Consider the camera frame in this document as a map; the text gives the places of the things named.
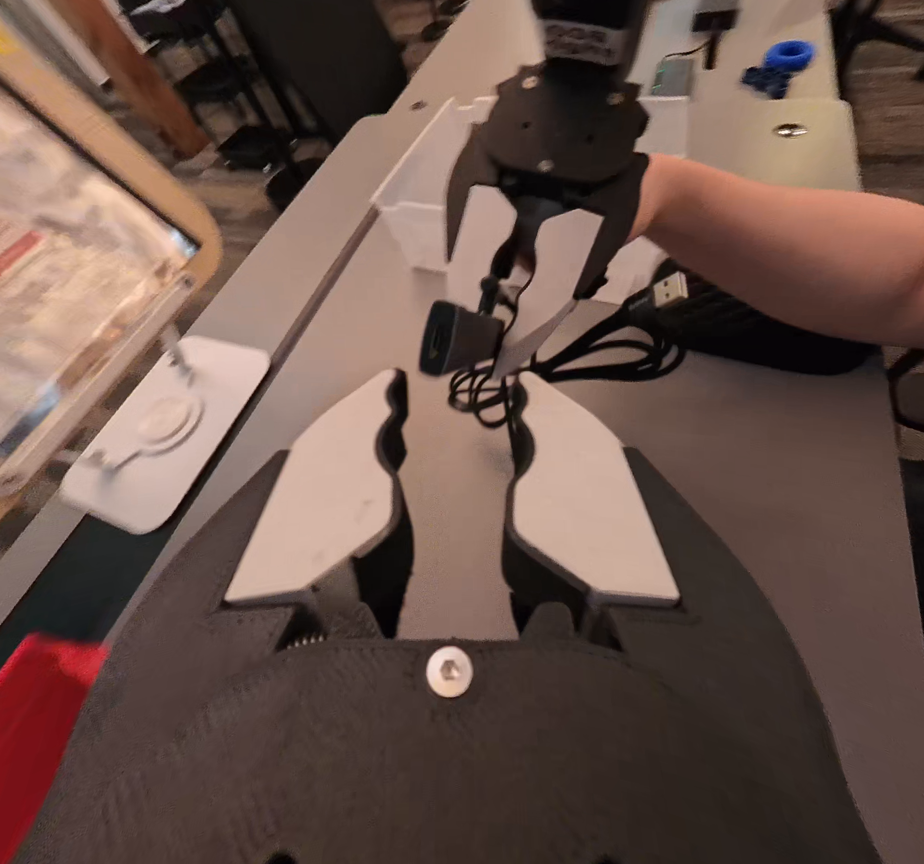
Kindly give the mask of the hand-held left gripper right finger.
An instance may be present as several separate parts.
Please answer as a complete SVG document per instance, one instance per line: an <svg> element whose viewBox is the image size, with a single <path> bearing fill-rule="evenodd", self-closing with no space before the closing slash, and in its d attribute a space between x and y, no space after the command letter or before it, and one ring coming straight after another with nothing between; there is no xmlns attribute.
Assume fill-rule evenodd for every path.
<svg viewBox="0 0 924 864"><path fill-rule="evenodd" d="M514 478L505 530L525 556L595 606L675 606L680 592L626 449L539 376L514 386Z"/></svg>

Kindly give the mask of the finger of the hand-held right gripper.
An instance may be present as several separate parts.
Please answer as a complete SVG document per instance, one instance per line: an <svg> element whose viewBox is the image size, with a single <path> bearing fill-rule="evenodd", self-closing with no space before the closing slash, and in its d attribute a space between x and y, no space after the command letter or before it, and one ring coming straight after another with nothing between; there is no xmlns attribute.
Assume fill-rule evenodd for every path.
<svg viewBox="0 0 924 864"><path fill-rule="evenodd" d="M458 229L454 279L480 280L491 272L495 255L513 233L514 205L498 188L474 186Z"/></svg>
<svg viewBox="0 0 924 864"><path fill-rule="evenodd" d="M515 316L494 362L494 378L524 367L574 310L578 281L602 223L600 215L588 211L569 211L541 223L532 270L520 258L503 283L514 300Z"/></svg>

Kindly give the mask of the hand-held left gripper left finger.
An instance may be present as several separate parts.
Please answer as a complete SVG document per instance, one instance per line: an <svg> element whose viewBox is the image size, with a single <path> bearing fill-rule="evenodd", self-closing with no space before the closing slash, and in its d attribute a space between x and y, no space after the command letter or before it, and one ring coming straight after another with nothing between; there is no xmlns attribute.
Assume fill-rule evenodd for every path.
<svg viewBox="0 0 924 864"><path fill-rule="evenodd" d="M295 439L225 592L227 604L306 595L398 529L408 415L407 374L386 369Z"/></svg>

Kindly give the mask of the translucent white plastic bin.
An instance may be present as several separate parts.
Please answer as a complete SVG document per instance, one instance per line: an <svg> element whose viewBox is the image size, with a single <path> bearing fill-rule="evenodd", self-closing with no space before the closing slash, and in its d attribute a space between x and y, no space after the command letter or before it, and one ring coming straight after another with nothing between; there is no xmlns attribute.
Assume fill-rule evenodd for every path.
<svg viewBox="0 0 924 864"><path fill-rule="evenodd" d="M374 192L372 206L410 268L445 273L448 180L471 128L487 119L496 100L447 100ZM690 96L648 95L640 102L649 122L637 150L686 157Z"/></svg>

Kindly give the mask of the dark grey port adapter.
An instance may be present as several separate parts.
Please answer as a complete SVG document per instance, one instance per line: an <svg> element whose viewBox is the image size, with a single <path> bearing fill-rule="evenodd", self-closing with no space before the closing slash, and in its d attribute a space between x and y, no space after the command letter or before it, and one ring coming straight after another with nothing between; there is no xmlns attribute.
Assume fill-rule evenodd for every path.
<svg viewBox="0 0 924 864"><path fill-rule="evenodd" d="M470 297L435 301L422 334L419 372L440 377L496 361L535 271L533 248L503 246Z"/></svg>

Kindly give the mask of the red plastic bin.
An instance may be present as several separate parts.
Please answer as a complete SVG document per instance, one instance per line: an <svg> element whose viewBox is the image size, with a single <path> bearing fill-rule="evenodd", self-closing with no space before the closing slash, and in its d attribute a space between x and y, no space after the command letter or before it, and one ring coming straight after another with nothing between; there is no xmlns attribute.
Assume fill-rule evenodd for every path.
<svg viewBox="0 0 924 864"><path fill-rule="evenodd" d="M3 863L28 835L108 654L102 643L29 634L2 666Z"/></svg>

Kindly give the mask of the person's right forearm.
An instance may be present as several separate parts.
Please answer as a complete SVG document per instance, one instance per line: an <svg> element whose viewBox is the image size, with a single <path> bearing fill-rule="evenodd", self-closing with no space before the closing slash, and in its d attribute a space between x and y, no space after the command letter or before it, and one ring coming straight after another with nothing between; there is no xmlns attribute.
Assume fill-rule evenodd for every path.
<svg viewBox="0 0 924 864"><path fill-rule="evenodd" d="M923 208L793 188L653 154L629 239L760 312L846 340L923 347Z"/></svg>

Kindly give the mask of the small grey device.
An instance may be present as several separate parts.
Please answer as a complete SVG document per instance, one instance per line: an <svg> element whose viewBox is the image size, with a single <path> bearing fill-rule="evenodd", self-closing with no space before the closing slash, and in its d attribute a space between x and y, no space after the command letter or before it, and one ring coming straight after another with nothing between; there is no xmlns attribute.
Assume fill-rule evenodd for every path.
<svg viewBox="0 0 924 864"><path fill-rule="evenodd" d="M658 63L653 76L650 96L655 98L687 98L696 76L693 56L665 57Z"/></svg>

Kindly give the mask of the small dark grey box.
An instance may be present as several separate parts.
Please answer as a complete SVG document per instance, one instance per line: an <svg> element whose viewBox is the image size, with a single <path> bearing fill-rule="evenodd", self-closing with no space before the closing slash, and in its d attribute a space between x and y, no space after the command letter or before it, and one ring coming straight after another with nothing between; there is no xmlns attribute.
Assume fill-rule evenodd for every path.
<svg viewBox="0 0 924 864"><path fill-rule="evenodd" d="M693 34L723 33L738 20L741 0L699 0L690 31Z"/></svg>

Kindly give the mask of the blue tape roll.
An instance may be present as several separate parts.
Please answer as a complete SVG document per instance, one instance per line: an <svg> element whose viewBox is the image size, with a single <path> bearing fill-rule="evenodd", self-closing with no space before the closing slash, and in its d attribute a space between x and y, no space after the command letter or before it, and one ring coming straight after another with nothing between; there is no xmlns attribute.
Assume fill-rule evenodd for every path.
<svg viewBox="0 0 924 864"><path fill-rule="evenodd" d="M793 78L814 60L816 47L802 39L777 42L766 51L761 64L747 67L740 82L770 100L783 100Z"/></svg>

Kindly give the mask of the black office chair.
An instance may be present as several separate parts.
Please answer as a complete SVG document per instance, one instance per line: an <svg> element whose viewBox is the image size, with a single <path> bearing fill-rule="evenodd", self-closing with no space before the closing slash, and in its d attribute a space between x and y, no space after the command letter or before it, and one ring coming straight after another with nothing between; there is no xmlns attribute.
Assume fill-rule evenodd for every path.
<svg viewBox="0 0 924 864"><path fill-rule="evenodd" d="M385 114L409 83L372 0L225 0L329 142Z"/></svg>

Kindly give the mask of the document stand with instruction sheet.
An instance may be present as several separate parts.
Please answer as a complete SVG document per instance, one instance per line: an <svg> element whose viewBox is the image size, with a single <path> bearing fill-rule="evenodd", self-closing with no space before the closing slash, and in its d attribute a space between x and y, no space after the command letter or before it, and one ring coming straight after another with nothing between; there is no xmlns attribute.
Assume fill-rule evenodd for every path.
<svg viewBox="0 0 924 864"><path fill-rule="evenodd" d="M62 499L135 535L168 521L270 368L181 337L214 219L2 22L2 512L53 461Z"/></svg>

